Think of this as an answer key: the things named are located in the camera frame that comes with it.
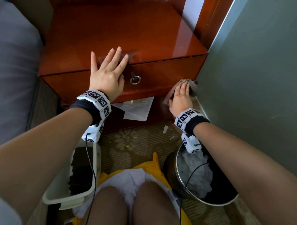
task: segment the leg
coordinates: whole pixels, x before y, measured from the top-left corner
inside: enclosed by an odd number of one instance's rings
[[[86,211],[82,225],[86,224],[90,208]],[[101,189],[95,196],[88,225],[127,225],[128,208],[115,187]]]
[[[143,183],[133,206],[135,225],[176,225],[178,214],[163,189],[155,182]]]

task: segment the metal trash can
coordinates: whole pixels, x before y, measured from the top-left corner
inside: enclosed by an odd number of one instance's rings
[[[173,192],[178,196],[186,199],[198,200],[212,206],[224,206],[232,203],[237,197],[238,192],[225,176],[223,171],[216,164],[207,149],[202,146],[203,155],[208,156],[208,164],[212,170],[212,182],[210,184],[212,191],[200,199],[195,196],[188,188],[185,190],[185,183],[182,181],[177,166],[177,157],[180,153],[186,151],[186,147],[182,144],[176,151],[172,152],[165,160],[163,166],[164,175],[172,187]]]

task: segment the wooden nightstand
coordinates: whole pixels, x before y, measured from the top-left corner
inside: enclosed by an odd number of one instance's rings
[[[195,79],[208,54],[172,5],[161,2],[60,6],[46,40],[38,75],[65,108],[89,89],[91,51],[101,63],[111,48],[121,46],[129,62],[124,91],[113,103],[159,96],[151,108],[159,116],[138,125],[170,117],[162,96],[180,79]],[[131,127],[123,125],[119,111],[113,114],[118,120],[111,114],[105,132]]]

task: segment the white trash can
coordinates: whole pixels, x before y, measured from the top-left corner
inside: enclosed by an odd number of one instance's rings
[[[93,169],[95,171],[95,174],[101,174],[101,154],[100,154],[100,146],[97,143],[93,142],[87,142],[88,147],[93,147]],[[80,139],[79,143],[77,144],[76,148],[79,147],[85,147],[86,143],[83,139]],[[91,188],[83,193],[76,194],[76,195],[70,195],[69,191],[69,177],[72,175],[72,161],[74,156],[73,151],[71,158],[61,171],[58,173],[56,178],[53,180],[53,182],[50,184],[48,189],[45,191],[42,200],[45,204],[51,205],[51,204],[57,204],[61,203],[61,207],[59,210],[64,209],[71,209],[73,207],[79,206],[83,203],[85,197],[89,195],[94,189],[95,186],[95,179],[93,177],[92,186]]]

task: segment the finger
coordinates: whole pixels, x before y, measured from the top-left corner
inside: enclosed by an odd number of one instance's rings
[[[108,64],[111,62],[113,53],[114,53],[114,49],[112,48],[112,49],[110,49],[109,53],[105,57],[103,63],[100,66],[100,69],[105,69],[108,66]]]
[[[186,87],[186,95],[190,96],[190,85],[189,84],[187,84],[187,87]]]
[[[120,64],[114,69],[114,74],[116,75],[116,77],[119,77],[122,72],[124,71],[127,63],[128,63],[128,55],[125,55],[124,58],[122,59],[122,61],[120,62]]]
[[[171,100],[171,99],[169,99],[169,109],[171,109],[171,107],[172,107],[172,104],[173,104],[173,101]]]
[[[179,95],[180,94],[180,89],[181,89],[181,82],[178,84],[178,86],[175,88],[174,91],[174,96]]]
[[[123,74],[121,74],[118,83],[119,83],[119,90],[122,93],[123,92],[123,89],[124,89],[124,84],[125,84],[125,80],[124,80],[124,75]]]
[[[186,81],[185,83],[182,84],[181,90],[180,90],[181,95],[185,95],[187,83],[188,83],[188,81]]]
[[[113,71],[116,68],[116,66],[118,65],[120,56],[121,56],[121,52],[122,52],[121,47],[118,47],[118,49],[116,50],[116,53],[114,54],[113,59],[111,60],[111,62],[106,67],[106,69],[108,71]]]
[[[96,55],[94,52],[91,52],[91,74],[97,72],[97,61],[96,61]]]

